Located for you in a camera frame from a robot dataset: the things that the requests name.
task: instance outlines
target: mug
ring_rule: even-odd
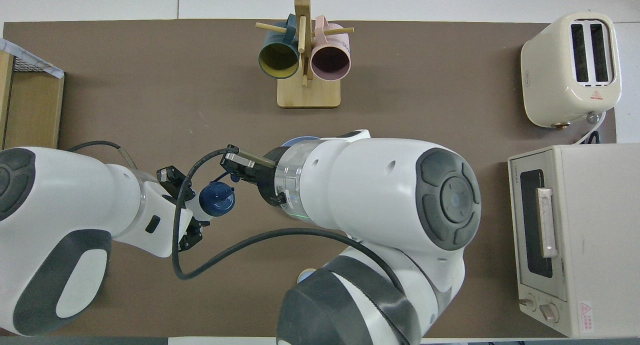
[[[267,31],[262,49],[258,54],[258,64],[262,71],[275,79],[286,79],[298,71],[300,53],[298,52],[298,23],[296,15],[289,14],[288,19],[274,24],[286,28],[286,32]]]
[[[349,74],[352,56],[349,35],[325,35],[325,31],[342,29],[339,24],[328,23],[324,15],[315,18],[315,38],[311,50],[311,71],[322,80],[336,81]]]

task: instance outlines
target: pink mug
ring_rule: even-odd
[[[325,31],[342,29],[339,24],[328,23],[325,15],[315,18],[315,37],[311,50],[311,71],[322,80],[336,81],[349,74],[352,56],[349,35],[325,35]]]

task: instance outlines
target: white toaster oven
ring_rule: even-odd
[[[519,308],[570,338],[640,336],[640,144],[508,160]]]

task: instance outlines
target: white cord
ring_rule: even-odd
[[[591,135],[594,131],[598,130],[598,128],[602,125],[602,122],[604,122],[604,118],[606,117],[606,115],[607,115],[606,111],[602,112],[602,116],[599,118],[598,122],[596,122],[593,128],[590,131],[587,131],[587,133],[585,133],[585,135],[582,136],[580,140],[574,142],[573,144],[576,145],[587,140],[587,138],[589,138],[589,135]]]

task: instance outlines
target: oven window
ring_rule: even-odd
[[[542,170],[531,170],[520,174],[522,190],[522,215],[524,217],[524,236],[526,242],[526,263],[533,274],[551,278],[553,268],[551,259],[542,257],[540,241],[540,220],[538,219],[537,188],[545,187]]]

